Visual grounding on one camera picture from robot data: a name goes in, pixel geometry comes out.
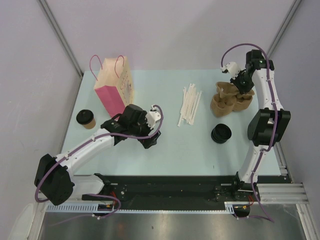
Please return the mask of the single brown pulp cup carrier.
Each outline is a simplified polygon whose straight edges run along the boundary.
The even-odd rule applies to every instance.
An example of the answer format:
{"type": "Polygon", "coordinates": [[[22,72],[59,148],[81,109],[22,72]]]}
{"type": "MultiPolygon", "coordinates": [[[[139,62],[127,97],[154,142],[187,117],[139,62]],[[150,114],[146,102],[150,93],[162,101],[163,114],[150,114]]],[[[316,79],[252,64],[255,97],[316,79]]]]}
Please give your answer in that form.
{"type": "Polygon", "coordinates": [[[220,98],[230,98],[230,97],[237,97],[237,98],[249,98],[255,95],[253,89],[251,89],[247,93],[240,93],[238,88],[229,82],[219,81],[216,84],[216,91],[220,98]]]}

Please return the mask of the pink paper gift bag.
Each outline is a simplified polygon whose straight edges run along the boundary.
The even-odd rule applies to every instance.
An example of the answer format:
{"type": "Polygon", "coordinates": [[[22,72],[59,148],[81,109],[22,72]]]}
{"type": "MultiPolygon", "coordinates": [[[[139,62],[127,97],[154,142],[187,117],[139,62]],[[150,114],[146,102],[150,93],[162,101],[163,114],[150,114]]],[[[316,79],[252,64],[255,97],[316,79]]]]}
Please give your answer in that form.
{"type": "Polygon", "coordinates": [[[134,102],[134,83],[128,58],[105,58],[100,61],[95,78],[94,91],[110,117],[123,113],[134,102]]]}

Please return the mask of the brown paper cup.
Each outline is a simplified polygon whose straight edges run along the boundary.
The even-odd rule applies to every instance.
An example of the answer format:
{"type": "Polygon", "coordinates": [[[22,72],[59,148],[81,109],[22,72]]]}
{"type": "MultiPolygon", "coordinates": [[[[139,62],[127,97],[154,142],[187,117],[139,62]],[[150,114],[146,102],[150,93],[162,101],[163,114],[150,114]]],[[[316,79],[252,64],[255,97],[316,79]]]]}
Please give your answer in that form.
{"type": "Polygon", "coordinates": [[[82,123],[81,124],[85,129],[93,129],[96,126],[96,120],[95,118],[92,118],[90,122],[82,123]]]}

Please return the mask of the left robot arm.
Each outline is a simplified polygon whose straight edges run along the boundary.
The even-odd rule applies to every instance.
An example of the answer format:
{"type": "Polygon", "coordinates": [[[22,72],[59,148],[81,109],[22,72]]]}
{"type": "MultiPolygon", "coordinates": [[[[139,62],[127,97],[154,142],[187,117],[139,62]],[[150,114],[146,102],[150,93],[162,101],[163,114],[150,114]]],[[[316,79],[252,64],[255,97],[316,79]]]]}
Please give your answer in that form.
{"type": "Polygon", "coordinates": [[[95,195],[100,200],[110,196],[111,188],[98,174],[76,176],[79,168],[100,152],[112,148],[126,139],[138,140],[145,149],[157,144],[164,120],[159,105],[145,111],[134,104],[125,107],[105,121],[100,128],[82,143],[56,156],[44,155],[37,168],[34,198],[38,203],[50,201],[58,206],[70,198],[95,195]]]}

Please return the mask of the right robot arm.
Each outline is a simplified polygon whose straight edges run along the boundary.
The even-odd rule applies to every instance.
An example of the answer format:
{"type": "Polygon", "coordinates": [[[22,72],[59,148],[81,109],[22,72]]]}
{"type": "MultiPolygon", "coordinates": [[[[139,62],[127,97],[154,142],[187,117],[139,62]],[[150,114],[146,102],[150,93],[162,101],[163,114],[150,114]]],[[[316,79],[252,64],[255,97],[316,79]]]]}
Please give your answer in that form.
{"type": "Polygon", "coordinates": [[[267,153],[279,142],[291,119],[284,110],[274,84],[273,62],[263,56],[263,51],[253,49],[246,53],[246,63],[238,73],[231,72],[231,83],[244,95],[255,89],[258,111],[247,128],[249,149],[240,170],[232,181],[230,194],[237,201],[255,197],[258,174],[267,153]]]}

